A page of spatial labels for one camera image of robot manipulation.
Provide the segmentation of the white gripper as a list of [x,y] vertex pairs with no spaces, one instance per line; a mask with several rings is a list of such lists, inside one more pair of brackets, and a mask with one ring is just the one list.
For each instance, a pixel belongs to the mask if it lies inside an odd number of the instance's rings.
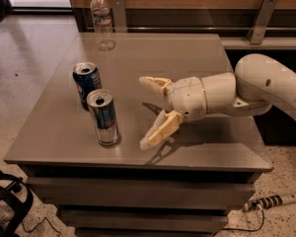
[[139,84],[150,93],[167,98],[174,109],[167,113],[161,110],[152,127],[140,140],[140,149],[151,149],[176,132],[180,125],[203,119],[206,116],[204,87],[199,78],[189,77],[173,82],[168,78],[142,76]]

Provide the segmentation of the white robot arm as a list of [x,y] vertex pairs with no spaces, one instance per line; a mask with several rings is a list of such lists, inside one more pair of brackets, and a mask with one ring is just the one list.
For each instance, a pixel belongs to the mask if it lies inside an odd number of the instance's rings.
[[168,139],[182,123],[213,114],[258,116],[277,107],[296,121],[296,73],[258,53],[242,57],[233,72],[203,78],[192,76],[176,82],[143,76],[139,83],[162,96],[168,107],[160,111],[141,139],[142,150]]

